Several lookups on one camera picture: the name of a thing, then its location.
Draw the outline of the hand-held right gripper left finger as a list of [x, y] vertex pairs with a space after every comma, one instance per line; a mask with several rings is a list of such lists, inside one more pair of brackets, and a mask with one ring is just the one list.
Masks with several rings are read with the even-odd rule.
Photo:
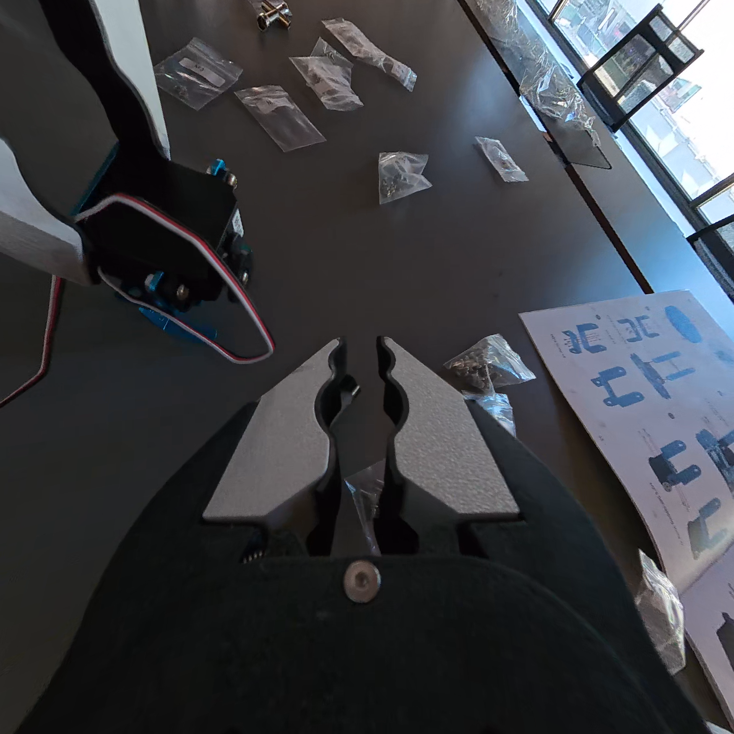
[[330, 555], [341, 504], [332, 426], [348, 406], [346, 339], [336, 338], [259, 400], [203, 521], [288, 531]]

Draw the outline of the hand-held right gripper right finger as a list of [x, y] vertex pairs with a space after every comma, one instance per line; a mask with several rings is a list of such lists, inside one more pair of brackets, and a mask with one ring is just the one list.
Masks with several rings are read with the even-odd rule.
[[378, 337], [376, 347], [393, 423], [374, 520], [381, 554], [412, 555], [434, 532], [521, 519], [460, 392], [392, 338]]

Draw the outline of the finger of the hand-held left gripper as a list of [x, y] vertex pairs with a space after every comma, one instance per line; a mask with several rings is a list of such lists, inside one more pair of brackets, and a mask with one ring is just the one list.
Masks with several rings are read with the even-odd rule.
[[170, 160], [138, 1], [41, 1], [53, 39], [87, 80], [123, 147]]
[[37, 199], [5, 138], [1, 138], [1, 252], [80, 286], [97, 281], [78, 227], [51, 214]]

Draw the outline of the servo with blue bracket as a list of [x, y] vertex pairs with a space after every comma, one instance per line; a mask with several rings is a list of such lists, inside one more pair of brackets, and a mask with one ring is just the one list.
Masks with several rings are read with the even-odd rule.
[[[118, 144], [73, 219], [97, 280], [154, 321], [169, 322], [234, 363], [248, 363], [269, 356], [274, 344], [247, 293], [252, 254], [235, 183], [220, 159], [201, 172]], [[193, 308], [224, 294], [251, 320], [261, 353], [237, 355], [185, 321]]]

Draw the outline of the dark grey desk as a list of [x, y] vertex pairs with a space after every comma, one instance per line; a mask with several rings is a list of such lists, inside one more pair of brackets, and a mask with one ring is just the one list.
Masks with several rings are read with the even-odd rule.
[[[538, 378], [510, 390], [519, 438], [581, 500], [629, 584], [652, 545], [619, 481], [537, 357], [519, 312], [642, 295], [457, 2], [301, 2], [259, 34], [246, 2], [141, 2], [154, 62], [193, 36], [281, 84], [326, 142], [281, 153], [233, 93], [161, 103], [176, 163], [224, 158], [255, 250], [255, 304], [276, 351], [238, 366], [167, 335], [108, 287], [70, 283], [50, 371], [2, 408], [2, 732], [17, 732], [67, 657], [123, 539], [155, 495], [245, 407], [344, 336], [361, 393], [335, 422], [346, 475], [385, 455], [377, 337], [438, 369], [500, 332]], [[417, 75], [357, 60], [345, 18]], [[290, 57], [322, 37], [353, 63], [354, 112], [327, 110]], [[475, 144], [499, 140], [528, 182]], [[432, 188], [380, 205], [381, 152], [425, 153]]]

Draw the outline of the clear plastic screw bag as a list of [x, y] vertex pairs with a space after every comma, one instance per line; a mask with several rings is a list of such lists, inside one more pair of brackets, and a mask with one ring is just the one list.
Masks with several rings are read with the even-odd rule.
[[485, 396], [474, 396], [472, 399], [487, 414], [495, 418], [509, 434], [517, 435], [514, 411], [506, 394], [493, 393]]
[[381, 556], [374, 529], [380, 513], [380, 498], [385, 486], [385, 459], [345, 478], [345, 485], [356, 511], [365, 545], [372, 556]]
[[239, 89], [234, 94], [282, 152], [289, 153], [326, 142], [279, 85]]
[[195, 111], [233, 87], [242, 71], [198, 37], [153, 68], [157, 87]]
[[425, 153], [381, 152], [378, 157], [378, 192], [380, 205], [432, 188], [424, 176], [429, 161]]
[[332, 112], [354, 112], [363, 102], [352, 89], [353, 63], [319, 37], [307, 57], [290, 57], [292, 65], [322, 105]]
[[643, 550], [638, 550], [641, 579], [635, 605], [669, 674], [686, 665], [684, 607], [677, 589]]

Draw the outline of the clear bag of metal nuts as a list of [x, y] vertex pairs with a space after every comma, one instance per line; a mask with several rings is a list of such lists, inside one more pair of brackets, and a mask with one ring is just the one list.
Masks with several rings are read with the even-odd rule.
[[536, 379], [500, 334], [482, 338], [443, 364], [444, 379], [469, 397], [492, 396], [499, 388]]

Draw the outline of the small brass wrench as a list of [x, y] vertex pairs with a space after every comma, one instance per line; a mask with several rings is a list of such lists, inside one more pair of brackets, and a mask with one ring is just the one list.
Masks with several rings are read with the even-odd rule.
[[272, 26], [281, 26], [289, 29], [292, 22], [292, 12], [286, 1], [256, 1], [256, 22], [261, 32], [266, 32]]

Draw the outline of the instruction booklet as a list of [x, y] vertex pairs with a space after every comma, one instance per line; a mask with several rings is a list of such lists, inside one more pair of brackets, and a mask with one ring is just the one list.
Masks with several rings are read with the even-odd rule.
[[732, 724], [732, 340], [688, 291], [520, 317], [646, 525]]

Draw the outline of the long clear screw bag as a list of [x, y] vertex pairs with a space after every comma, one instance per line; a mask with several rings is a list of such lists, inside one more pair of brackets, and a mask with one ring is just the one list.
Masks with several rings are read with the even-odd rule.
[[323, 20], [322, 24], [355, 59], [379, 68], [407, 91], [414, 90], [416, 73], [408, 65], [379, 49], [354, 23], [345, 18], [334, 18]]

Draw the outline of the small clear bag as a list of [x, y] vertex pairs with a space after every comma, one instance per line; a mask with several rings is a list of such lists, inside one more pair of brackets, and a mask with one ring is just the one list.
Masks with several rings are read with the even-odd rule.
[[527, 174], [519, 168], [499, 140], [476, 136], [475, 144], [503, 182], [528, 182]]

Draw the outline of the black mesh chair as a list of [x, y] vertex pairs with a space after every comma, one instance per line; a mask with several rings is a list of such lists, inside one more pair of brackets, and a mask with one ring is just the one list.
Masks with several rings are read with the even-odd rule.
[[687, 241], [733, 302], [733, 215], [703, 227]]
[[617, 133], [703, 53], [659, 3], [576, 85], [602, 124]]

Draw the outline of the crumpled clear plastic film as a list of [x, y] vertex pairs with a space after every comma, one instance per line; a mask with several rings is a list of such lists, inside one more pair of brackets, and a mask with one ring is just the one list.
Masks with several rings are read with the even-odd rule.
[[469, 1], [468, 6], [531, 108], [599, 148], [594, 115], [518, 2]]

